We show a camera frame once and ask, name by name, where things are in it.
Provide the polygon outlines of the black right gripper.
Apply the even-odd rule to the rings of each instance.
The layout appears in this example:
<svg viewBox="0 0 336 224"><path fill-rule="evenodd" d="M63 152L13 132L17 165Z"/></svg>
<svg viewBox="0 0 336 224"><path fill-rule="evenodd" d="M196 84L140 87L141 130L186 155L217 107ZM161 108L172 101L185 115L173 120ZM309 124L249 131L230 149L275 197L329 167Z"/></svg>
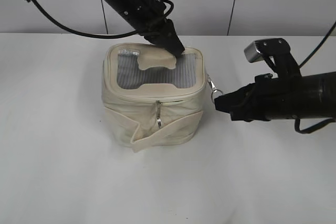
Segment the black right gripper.
<svg viewBox="0 0 336 224"><path fill-rule="evenodd" d="M169 0L104 0L134 30L126 35L140 34L156 47L165 49L175 57L185 51L172 20L167 16L173 10Z"/></svg>

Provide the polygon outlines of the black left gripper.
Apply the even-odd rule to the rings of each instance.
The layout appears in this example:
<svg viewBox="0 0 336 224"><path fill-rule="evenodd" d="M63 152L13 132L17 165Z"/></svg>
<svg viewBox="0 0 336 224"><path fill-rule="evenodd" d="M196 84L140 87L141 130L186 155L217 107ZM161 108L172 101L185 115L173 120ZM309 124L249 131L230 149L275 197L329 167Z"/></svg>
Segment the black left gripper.
<svg viewBox="0 0 336 224"><path fill-rule="evenodd" d="M271 121L320 117L320 75L265 79L215 99L215 109L232 121Z"/></svg>

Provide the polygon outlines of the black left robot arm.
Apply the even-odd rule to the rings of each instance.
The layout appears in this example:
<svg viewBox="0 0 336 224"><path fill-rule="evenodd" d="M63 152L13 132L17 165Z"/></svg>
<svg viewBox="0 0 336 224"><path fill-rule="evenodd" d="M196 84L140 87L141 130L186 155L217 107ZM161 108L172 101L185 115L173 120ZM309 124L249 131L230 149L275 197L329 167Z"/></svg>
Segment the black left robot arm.
<svg viewBox="0 0 336 224"><path fill-rule="evenodd" d="M233 121L271 121L335 117L335 73L266 78L215 99L217 111Z"/></svg>

